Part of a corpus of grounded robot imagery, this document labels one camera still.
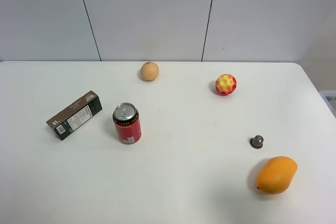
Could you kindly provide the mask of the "tan round fruit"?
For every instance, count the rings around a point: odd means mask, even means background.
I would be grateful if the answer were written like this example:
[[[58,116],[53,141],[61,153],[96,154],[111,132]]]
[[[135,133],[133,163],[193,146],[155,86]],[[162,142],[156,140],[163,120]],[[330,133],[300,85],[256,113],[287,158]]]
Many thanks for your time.
[[[140,74],[143,80],[153,81],[159,75],[159,67],[154,62],[146,62],[141,67]]]

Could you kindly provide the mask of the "red soda can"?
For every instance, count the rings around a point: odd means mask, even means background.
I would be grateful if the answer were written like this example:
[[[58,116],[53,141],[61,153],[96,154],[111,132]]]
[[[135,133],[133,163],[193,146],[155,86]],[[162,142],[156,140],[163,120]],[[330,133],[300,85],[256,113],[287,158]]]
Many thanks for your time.
[[[134,144],[142,135],[139,112],[128,102],[120,103],[112,114],[119,140],[123,144]]]

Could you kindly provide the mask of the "red yellow bumpy ball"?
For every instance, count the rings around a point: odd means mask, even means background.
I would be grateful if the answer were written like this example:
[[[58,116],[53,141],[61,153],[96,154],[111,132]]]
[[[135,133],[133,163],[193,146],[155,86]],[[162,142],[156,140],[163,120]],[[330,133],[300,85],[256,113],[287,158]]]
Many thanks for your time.
[[[219,76],[215,82],[215,88],[221,95],[229,95],[236,90],[237,81],[231,74]]]

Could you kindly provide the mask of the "brown black carton box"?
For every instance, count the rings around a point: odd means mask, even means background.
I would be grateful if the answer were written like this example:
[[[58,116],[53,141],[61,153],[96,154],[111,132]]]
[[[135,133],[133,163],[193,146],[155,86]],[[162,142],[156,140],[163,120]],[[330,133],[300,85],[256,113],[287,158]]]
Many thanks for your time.
[[[99,96],[89,91],[49,119],[46,124],[63,141],[101,110]]]

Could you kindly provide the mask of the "orange mango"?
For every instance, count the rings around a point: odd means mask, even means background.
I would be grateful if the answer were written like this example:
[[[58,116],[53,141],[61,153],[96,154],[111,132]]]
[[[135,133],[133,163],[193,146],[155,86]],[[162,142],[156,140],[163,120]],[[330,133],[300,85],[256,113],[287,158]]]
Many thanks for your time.
[[[267,194],[280,194],[288,189],[298,169],[298,164],[289,157],[271,158],[256,178],[257,189]]]

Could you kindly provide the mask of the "translucent plastic bin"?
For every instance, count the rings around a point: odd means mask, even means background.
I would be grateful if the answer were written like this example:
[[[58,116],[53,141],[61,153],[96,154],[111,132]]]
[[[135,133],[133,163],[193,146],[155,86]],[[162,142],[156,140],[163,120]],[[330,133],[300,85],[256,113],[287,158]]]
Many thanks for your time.
[[[319,91],[324,102],[327,104],[329,110],[336,117],[335,111],[335,100],[336,100],[336,91],[335,90],[321,90]]]

